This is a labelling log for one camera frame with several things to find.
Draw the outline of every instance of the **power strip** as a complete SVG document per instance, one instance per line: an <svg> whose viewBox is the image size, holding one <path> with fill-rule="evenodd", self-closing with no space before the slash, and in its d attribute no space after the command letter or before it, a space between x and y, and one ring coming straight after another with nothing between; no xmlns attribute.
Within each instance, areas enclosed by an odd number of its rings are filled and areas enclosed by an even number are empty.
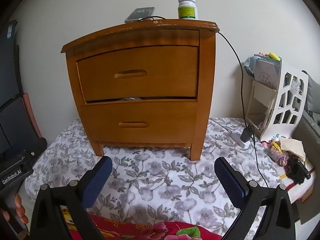
<svg viewBox="0 0 320 240"><path fill-rule="evenodd" d="M240 136L241 136L241 132L239 130L235 130L231 133L231 138L233 140L235 140L235 142L243 149L247 149L250 145L250 140L247 141L247 142L243 142L241 139L240 139Z"/></svg>

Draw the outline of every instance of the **floral bedsheet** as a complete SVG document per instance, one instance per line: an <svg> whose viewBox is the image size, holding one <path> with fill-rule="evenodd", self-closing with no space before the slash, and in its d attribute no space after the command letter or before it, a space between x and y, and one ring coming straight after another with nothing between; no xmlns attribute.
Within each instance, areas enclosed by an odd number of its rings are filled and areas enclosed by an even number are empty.
<svg viewBox="0 0 320 240"><path fill-rule="evenodd" d="M233 207L216 177L214 160L223 156L247 180L264 185L256 167L253 143L244 150L230 137L232 130L244 128L241 121L209 119L200 161L190 161L186 148L104 147L105 155L113 161L113 171L88 212L136 224L184 221L224 235L239 210ZM256 148L261 173L269 187L276 187L280 183L277 164L259 142ZM35 201L42 184L65 186L80 179L99 159L81 121L76 119L39 158L34 173L25 180L26 192ZM263 211L259 210L247 239L253 238Z"/></svg>

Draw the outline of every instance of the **drawer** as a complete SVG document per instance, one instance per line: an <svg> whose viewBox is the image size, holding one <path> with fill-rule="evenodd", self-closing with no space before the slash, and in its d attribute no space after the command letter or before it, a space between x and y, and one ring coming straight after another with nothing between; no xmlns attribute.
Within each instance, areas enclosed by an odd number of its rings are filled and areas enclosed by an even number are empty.
<svg viewBox="0 0 320 240"><path fill-rule="evenodd" d="M81 107L93 140L128 143L191 143L197 102L112 102Z"/></svg>
<svg viewBox="0 0 320 240"><path fill-rule="evenodd" d="M196 97L198 48L153 46L77 62L86 102L126 97Z"/></svg>

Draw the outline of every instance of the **white shelf organizer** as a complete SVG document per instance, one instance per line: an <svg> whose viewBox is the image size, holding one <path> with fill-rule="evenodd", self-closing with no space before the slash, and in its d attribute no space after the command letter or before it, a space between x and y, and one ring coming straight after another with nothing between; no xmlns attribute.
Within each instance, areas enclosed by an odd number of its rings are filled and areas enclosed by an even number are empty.
<svg viewBox="0 0 320 240"><path fill-rule="evenodd" d="M300 92L296 93L292 89L292 81L298 80L301 82ZM269 141L276 134L292 138L302 116L307 89L308 75L283 60L280 61L277 90L252 81L246 120L254 126L255 134L260 141ZM262 103L267 110L261 114L250 114L253 99Z"/></svg>

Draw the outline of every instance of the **red blanket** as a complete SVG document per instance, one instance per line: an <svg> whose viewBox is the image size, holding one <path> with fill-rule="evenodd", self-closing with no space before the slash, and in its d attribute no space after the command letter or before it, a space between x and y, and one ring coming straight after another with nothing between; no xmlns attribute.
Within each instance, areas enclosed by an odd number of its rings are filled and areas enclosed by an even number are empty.
<svg viewBox="0 0 320 240"><path fill-rule="evenodd" d="M63 215L74 240L82 240L70 213ZM222 237L200 227L183 222L160 222L153 226L122 223L90 214L100 233L106 239L138 240L220 240Z"/></svg>

